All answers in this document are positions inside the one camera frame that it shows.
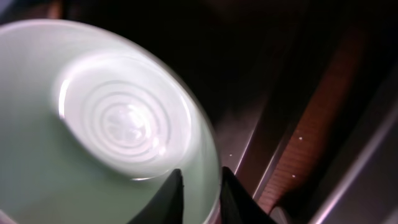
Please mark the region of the mint green bowl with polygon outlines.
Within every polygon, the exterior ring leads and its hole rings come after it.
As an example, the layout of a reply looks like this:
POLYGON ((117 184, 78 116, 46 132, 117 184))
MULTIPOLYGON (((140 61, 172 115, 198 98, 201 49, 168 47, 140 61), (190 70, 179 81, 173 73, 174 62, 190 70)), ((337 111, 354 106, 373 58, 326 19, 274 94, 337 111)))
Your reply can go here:
POLYGON ((213 221, 213 128, 166 64, 88 24, 1 26, 2 223, 127 223, 176 171, 182 221, 213 221))

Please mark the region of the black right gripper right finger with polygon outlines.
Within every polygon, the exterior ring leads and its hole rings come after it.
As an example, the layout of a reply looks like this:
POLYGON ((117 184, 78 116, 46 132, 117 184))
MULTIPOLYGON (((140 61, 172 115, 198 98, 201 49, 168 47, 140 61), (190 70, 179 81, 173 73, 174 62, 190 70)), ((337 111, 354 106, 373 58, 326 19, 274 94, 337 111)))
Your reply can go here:
POLYGON ((228 167, 222 167, 220 205, 222 224, 276 224, 228 167))

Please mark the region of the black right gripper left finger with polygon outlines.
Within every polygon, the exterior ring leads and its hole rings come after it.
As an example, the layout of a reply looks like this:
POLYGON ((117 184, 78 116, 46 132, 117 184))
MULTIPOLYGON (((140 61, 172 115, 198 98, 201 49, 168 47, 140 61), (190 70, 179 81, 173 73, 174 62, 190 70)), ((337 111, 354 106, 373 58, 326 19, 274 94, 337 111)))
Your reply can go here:
POLYGON ((184 184, 180 169, 174 169, 150 202, 128 224, 182 224, 184 184))

